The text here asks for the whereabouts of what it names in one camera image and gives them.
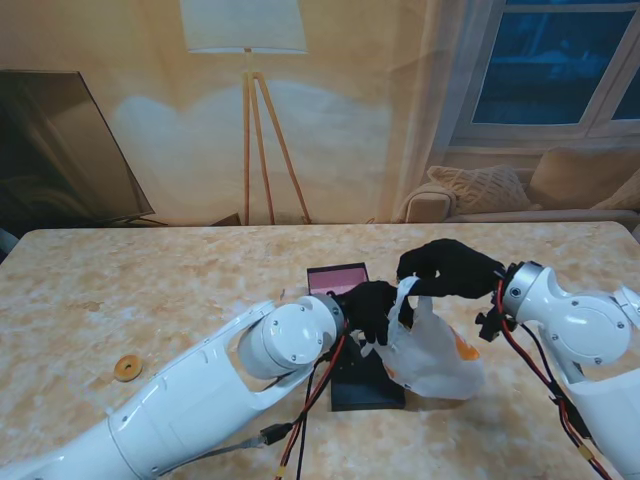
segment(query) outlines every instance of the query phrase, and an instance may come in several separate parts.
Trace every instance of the marble table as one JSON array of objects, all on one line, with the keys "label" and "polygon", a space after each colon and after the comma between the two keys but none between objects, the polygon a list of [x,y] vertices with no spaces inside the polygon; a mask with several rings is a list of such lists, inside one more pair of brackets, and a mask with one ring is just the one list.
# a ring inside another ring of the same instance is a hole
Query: marble table
[{"label": "marble table", "polygon": [[[553,266],[571,291],[611,291],[621,282],[640,290],[640,246],[615,223],[32,232],[0,266],[0,465],[89,428],[249,305],[304,294],[307,267],[366,262],[372,279],[393,281],[404,251],[441,237],[505,264]],[[332,413],[325,394],[309,416],[304,478],[595,478],[523,362],[503,339],[477,337],[473,321],[488,305],[488,298],[435,301],[484,358],[487,383],[477,398],[409,395],[404,411]],[[516,338],[533,353],[522,333]],[[112,371],[128,353],[145,368],[123,384]],[[605,373],[640,365],[639,354],[634,347]],[[301,387],[247,431],[290,420],[303,395]],[[166,478],[271,478],[283,446],[204,460]]]}]

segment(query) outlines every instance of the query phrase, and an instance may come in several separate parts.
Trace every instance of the window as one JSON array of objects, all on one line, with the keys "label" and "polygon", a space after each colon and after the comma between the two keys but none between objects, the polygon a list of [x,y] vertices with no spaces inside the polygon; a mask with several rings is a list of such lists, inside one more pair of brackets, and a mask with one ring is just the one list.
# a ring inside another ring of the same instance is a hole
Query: window
[{"label": "window", "polygon": [[496,0],[454,144],[640,133],[638,10],[624,0]]}]

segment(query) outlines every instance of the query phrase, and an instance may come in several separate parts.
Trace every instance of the black glove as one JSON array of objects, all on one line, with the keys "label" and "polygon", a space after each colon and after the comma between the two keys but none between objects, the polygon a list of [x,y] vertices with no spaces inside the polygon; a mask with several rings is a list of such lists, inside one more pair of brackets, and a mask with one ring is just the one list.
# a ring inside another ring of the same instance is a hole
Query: black glove
[{"label": "black glove", "polygon": [[362,330],[367,342],[387,344],[387,315],[396,300],[396,288],[387,282],[364,282],[335,300],[353,330]]},{"label": "black glove", "polygon": [[496,272],[504,275],[500,262],[450,238],[403,254],[397,270],[400,280],[414,273],[420,278],[411,295],[464,298],[480,298],[492,292],[500,278]]}]

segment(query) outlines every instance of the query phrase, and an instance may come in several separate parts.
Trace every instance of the lamp leg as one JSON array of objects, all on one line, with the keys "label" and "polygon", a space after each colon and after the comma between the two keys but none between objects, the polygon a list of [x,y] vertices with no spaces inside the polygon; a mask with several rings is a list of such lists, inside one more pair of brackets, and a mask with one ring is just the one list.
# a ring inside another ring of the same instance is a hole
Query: lamp leg
[{"label": "lamp leg", "polygon": [[264,142],[262,139],[262,125],[260,124],[260,110],[258,109],[258,98],[256,94],[256,84],[251,78],[249,82],[249,93],[251,95],[251,105],[253,107],[253,121],[256,126],[256,137],[258,138],[258,153],[260,153],[260,166],[262,167],[262,180],[264,181],[264,190],[267,195],[267,207],[269,208],[269,221],[271,225],[276,224],[273,215],[273,202],[271,201],[271,189],[269,188],[269,173],[267,172],[267,158],[264,153]]},{"label": "lamp leg", "polygon": [[250,161],[250,112],[249,74],[242,75],[242,119],[244,120],[244,224],[249,225],[249,161]]},{"label": "lamp leg", "polygon": [[280,148],[282,149],[282,156],[284,157],[284,161],[287,164],[287,170],[289,170],[289,177],[291,177],[293,187],[296,189],[296,194],[298,195],[298,200],[300,201],[300,206],[302,207],[305,221],[307,224],[310,224],[311,217],[309,216],[309,211],[307,210],[307,205],[304,201],[304,196],[302,195],[302,189],[300,188],[300,184],[298,183],[298,179],[296,178],[296,172],[293,169],[291,157],[289,157],[289,150],[287,149],[287,144],[284,141],[284,135],[282,134],[282,128],[280,128],[280,122],[278,121],[278,116],[276,115],[276,109],[274,108],[273,102],[271,101],[271,95],[269,94],[267,82],[264,80],[264,75],[262,75],[262,73],[255,72],[253,76],[258,80],[260,90],[262,90],[262,96],[264,98],[264,102],[267,105],[267,110],[269,111],[269,116],[271,117],[271,123],[273,123],[273,128],[276,131],[278,142],[280,143]]}]

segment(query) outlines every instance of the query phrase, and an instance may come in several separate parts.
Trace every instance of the window frame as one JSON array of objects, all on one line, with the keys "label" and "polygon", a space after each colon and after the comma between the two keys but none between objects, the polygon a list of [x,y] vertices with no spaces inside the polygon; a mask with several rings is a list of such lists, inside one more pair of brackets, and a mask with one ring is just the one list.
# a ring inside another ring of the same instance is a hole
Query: window frame
[{"label": "window frame", "polygon": [[[552,140],[576,140],[587,136],[619,136],[640,133],[640,120],[612,120],[627,86],[640,65],[640,2],[622,4],[586,5],[507,5],[507,0],[494,0],[471,81],[456,123],[451,145],[475,143],[482,146],[496,140],[533,140],[543,144]],[[493,54],[498,29],[505,13],[560,13],[560,12],[622,12],[635,11],[616,48],[607,69],[593,92],[582,118],[575,124],[508,125],[472,123],[484,86],[484,79]]]}]

